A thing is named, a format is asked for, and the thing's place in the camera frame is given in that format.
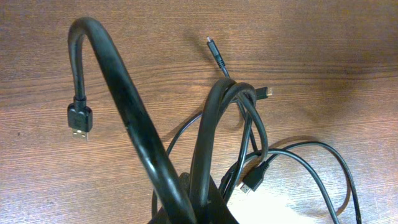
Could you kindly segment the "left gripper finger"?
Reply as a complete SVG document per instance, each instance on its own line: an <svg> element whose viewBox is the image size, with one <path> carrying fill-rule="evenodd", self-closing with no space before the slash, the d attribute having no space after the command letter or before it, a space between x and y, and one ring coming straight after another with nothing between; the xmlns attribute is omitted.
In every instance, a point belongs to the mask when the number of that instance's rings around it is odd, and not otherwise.
<svg viewBox="0 0 398 224"><path fill-rule="evenodd" d="M170 223L167 214L163 208L160 210L155 206L154 200L152 200L152 219L149 223ZM206 223L215 224L232 224L238 223L238 221L233 217L232 213L224 202L221 194L218 192L218 188L210 177L210 186L208 193L208 208L205 215Z"/></svg>

